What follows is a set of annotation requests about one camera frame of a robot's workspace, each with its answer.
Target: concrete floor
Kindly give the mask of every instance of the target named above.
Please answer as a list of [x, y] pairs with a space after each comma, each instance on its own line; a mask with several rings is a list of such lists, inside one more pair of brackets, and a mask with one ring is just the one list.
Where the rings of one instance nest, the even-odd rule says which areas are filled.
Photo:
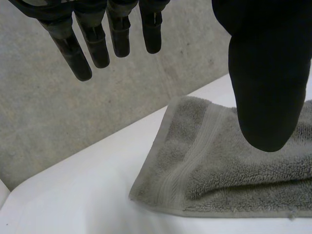
[[[146, 52], [138, 8], [130, 15], [131, 53], [76, 80], [49, 34], [9, 1], [0, 7], [0, 179], [12, 190], [38, 172], [228, 72], [230, 36], [210, 1], [172, 0], [163, 12], [163, 46]], [[106, 16], [104, 31], [108, 34]]]

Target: white surface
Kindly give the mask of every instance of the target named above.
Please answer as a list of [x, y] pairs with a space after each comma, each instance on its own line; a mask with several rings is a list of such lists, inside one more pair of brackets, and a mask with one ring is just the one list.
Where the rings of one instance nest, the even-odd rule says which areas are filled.
[[0, 210], [1, 210], [1, 207], [4, 204], [5, 200], [9, 196], [9, 194], [10, 194], [10, 191], [4, 185], [4, 183], [0, 180]]
[[[229, 76], [192, 94], [235, 106]], [[307, 99], [312, 99], [312, 82]], [[1, 234], [311, 234], [312, 219], [182, 218], [144, 210], [128, 193], [165, 108], [30, 178], [0, 211]]]

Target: folded towel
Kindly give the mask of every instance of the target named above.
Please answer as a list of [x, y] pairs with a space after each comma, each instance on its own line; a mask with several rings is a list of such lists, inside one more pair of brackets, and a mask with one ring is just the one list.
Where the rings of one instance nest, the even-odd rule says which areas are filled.
[[312, 217], [312, 101], [266, 153], [245, 140], [236, 108], [175, 98], [129, 197], [189, 217]]

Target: towel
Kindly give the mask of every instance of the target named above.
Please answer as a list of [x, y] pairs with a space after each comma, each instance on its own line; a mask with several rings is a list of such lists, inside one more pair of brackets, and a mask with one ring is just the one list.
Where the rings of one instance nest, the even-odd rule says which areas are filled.
[[188, 217], [312, 217], [312, 101], [286, 145], [267, 153], [245, 140], [236, 108], [175, 98], [129, 198]]

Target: black padded finger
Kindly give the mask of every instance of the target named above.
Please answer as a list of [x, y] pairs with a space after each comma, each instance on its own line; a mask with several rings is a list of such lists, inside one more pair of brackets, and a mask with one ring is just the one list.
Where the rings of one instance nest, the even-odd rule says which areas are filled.
[[72, 29], [72, 17], [52, 22], [40, 21], [40, 23], [49, 32], [77, 79], [89, 80], [92, 71]]
[[77, 0], [74, 2], [78, 25], [97, 68], [107, 67], [110, 63], [101, 23], [106, 5], [107, 1], [105, 0]]
[[114, 52], [117, 57], [123, 58], [130, 53], [128, 15], [137, 5], [137, 0], [108, 0], [107, 18], [111, 32]]
[[161, 49], [161, 11], [170, 0], [140, 0], [140, 13], [146, 50], [155, 54]]
[[[312, 58], [312, 4], [245, 3], [222, 1], [214, 11], [232, 34], [229, 72], [242, 133], [254, 147], [273, 152], [293, 133], [305, 99]], [[233, 5], [245, 10], [237, 15]]]

